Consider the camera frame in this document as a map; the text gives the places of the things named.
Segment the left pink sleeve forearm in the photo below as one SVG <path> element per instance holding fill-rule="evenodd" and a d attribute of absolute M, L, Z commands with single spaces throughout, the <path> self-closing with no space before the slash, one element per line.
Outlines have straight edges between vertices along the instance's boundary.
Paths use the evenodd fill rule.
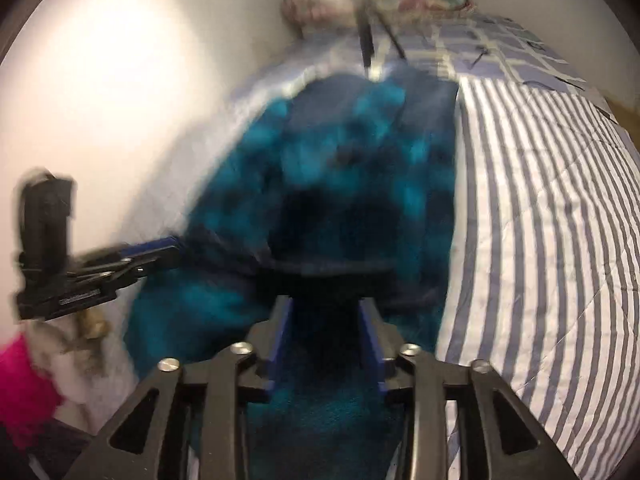
<path fill-rule="evenodd" d="M 33 446 L 63 403 L 48 375 L 32 367 L 24 335 L 1 351 L 1 423 L 21 451 Z"/>

